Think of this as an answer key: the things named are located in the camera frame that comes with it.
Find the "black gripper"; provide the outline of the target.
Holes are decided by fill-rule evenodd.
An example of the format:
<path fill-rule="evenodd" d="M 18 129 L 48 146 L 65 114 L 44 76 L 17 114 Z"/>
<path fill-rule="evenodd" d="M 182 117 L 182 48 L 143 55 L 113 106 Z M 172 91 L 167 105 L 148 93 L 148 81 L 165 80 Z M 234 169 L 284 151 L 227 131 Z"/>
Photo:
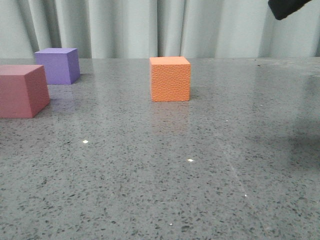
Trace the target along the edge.
<path fill-rule="evenodd" d="M 283 20 L 311 0 L 269 0 L 268 6 L 276 20 Z"/>

